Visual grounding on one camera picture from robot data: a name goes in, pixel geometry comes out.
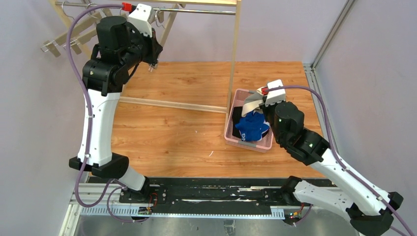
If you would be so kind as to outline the grey underwear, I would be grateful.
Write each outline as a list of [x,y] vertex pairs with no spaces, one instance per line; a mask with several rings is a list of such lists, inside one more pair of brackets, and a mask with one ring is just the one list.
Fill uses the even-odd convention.
[[262,104],[266,107],[269,106],[267,103],[268,92],[266,92],[266,89],[267,87],[259,88],[244,100],[241,112],[242,117],[245,117],[253,111],[261,111],[261,114],[263,113],[260,106]]

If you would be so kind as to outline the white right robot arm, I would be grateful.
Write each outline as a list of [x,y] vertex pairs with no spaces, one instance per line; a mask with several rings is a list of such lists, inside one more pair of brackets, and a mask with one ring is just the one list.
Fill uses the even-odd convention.
[[331,180],[340,192],[318,187],[299,177],[290,176],[280,188],[288,203],[307,203],[328,210],[348,221],[365,236],[381,236],[394,221],[393,213],[403,197],[387,192],[367,180],[334,154],[329,142],[304,127],[304,113],[292,102],[262,104],[275,141],[295,160]]

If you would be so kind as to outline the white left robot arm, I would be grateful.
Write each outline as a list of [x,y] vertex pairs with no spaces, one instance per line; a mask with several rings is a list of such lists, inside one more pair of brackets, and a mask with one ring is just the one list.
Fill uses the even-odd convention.
[[156,64],[162,46],[153,35],[144,35],[122,16],[110,16],[96,26],[98,43],[82,69],[87,90],[82,143],[69,167],[100,178],[116,179],[129,198],[150,196],[149,178],[136,172],[128,157],[112,152],[115,111],[130,72],[140,63]]

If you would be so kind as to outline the wooden hanger with grey underwear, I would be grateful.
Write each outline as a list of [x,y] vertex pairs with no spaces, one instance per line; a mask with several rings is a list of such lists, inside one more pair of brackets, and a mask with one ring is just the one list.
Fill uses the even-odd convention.
[[[174,9],[174,10],[184,9],[185,6],[186,6],[185,3],[175,3],[175,4],[172,5],[172,9]],[[162,47],[165,46],[165,43],[168,39],[169,33],[172,29],[172,26],[174,24],[176,16],[177,16],[177,12],[170,11],[167,20],[164,21],[163,25],[161,25],[164,30],[163,30],[161,38],[159,39],[158,42]]]

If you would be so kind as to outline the black underwear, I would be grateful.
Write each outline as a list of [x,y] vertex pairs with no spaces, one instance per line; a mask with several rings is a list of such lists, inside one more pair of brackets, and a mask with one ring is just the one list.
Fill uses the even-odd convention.
[[242,112],[242,106],[236,106],[233,108],[232,112],[232,135],[236,138],[239,138],[240,140],[245,140],[245,127],[244,123],[240,121],[242,119],[241,116]]

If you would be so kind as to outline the blue underwear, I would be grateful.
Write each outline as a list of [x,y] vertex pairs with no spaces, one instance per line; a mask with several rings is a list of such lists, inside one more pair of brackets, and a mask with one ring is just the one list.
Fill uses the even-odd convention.
[[253,111],[241,117],[235,128],[243,142],[257,142],[268,133],[270,124],[263,114]]

